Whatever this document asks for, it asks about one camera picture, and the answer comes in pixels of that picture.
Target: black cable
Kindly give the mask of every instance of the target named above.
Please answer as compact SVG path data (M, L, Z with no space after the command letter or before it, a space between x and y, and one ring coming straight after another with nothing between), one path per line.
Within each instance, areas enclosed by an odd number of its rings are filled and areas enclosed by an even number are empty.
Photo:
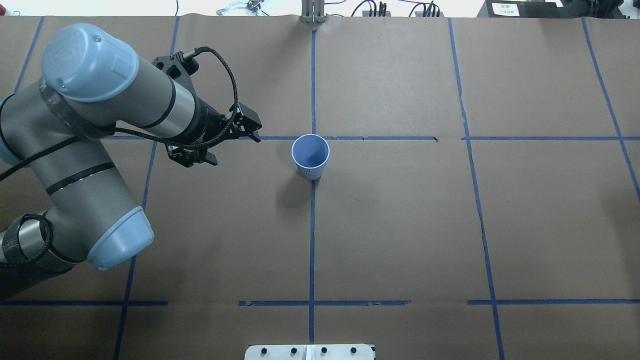
M413 14L413 12L415 11L415 9L416 9L418 6L420 6L420 5L422 5L422 14L424 15L424 13L426 13L426 12L427 12L427 4L425 4L425 3L417 3L417 4L413 7L413 9L411 9L411 12L409 13L409 17L411 17L411 14Z
M40 151L40 152L38 152L38 153L36 153L34 155L31 155L30 157L20 161L14 167L12 167L9 170L7 170L7 171L3 172L2 174L0 174L0 181L5 180L7 177L10 177L14 173L16 173L16 171L22 169L23 167L29 165L30 163L36 161L37 159L40 159L43 156L49 155L50 153L52 153L54 151L58 151L58 150L62 149L65 146L71 145L76 141L80 141L80 138L78 138L77 136L74 136L72 138L66 139L63 142L59 142L56 145L53 145L52 147L50 147L48 149L44 149L43 151Z
M358 8L361 7L364 3L369 3L369 16L371 16L371 11L372 10L373 10L373 13L376 13L378 11L378 5L376 5L375 1L373 1L373 0L363 0L360 4L358 4L358 6L356 6L355 9L353 9L353 12L351 13L351 16L354 16L356 11L358 11Z
M51 244L53 243L53 225L51 225L51 221L47 220L45 217L39 214L27 214L20 219L20 226L18 226L17 231L20 231L20 227L27 220L37 220L41 224L44 224L44 226L41 227L41 229L44 229L44 233L45 233L45 236L43 239L44 247L42 247L42 250L40 250L40 252L36 254L36 256L32 257L31 259L25 259L24 261L21 261L19 263L0 263L0 268L9 269L9 268L18 268L25 265L30 265L38 261L41 257L43 257L44 254L46 254L47 251L49 251L49 249L51 248Z
M216 142L218 142L218 140L220 140L220 138L231 127L231 124L233 123L233 120L236 117L236 114L237 114L237 111L238 111L238 107L240 106L239 105L239 101L238 101L238 89L237 89L237 84L236 84L236 78L234 77L233 72L231 72L231 68L229 68L229 65L227 64L225 59L222 58L222 55L220 55L220 53L218 53L214 49L211 49L208 46L203 46L203 47L197 47L196 49L194 49L194 51L195 51L195 55L193 55L194 57L198 56L199 54L202 54L202 53L212 53L213 55L215 55L215 57L218 58L218 60L222 64L222 66L225 67L225 70L227 71L227 74L229 74L229 79L231 79L231 86L233 87L233 90L234 90L234 109L233 109L233 111L231 113L231 117L227 121L227 124L225 125L225 127L213 139L205 141L205 142L201 142L201 143L191 143L191 144L173 142L171 140L159 138L159 137L153 136L153 135L148 135L148 134L141 133L139 131L135 131L135 130L131 130L131 129L125 129L125 128L122 128L122 127L116 127L114 129L115 132L135 135L135 136L139 136L141 138L145 138L145 139L148 139L148 140L153 140L153 141L156 141L156 142L159 142L159 143L163 143L163 144L166 144L166 145L182 147L184 149L204 149L204 148L208 148L210 144L216 143Z

